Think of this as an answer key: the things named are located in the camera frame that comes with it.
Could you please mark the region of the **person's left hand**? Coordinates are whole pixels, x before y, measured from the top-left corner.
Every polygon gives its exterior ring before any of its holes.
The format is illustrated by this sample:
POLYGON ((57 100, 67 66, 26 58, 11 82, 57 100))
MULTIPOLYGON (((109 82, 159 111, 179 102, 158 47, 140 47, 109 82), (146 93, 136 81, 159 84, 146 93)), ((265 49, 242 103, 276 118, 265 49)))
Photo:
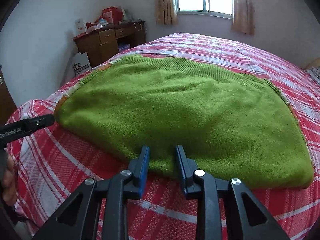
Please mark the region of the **person's left hand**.
POLYGON ((17 202, 16 174, 15 163, 11 155, 8 155, 7 166, 2 181, 2 198, 8 206, 13 206, 17 202))

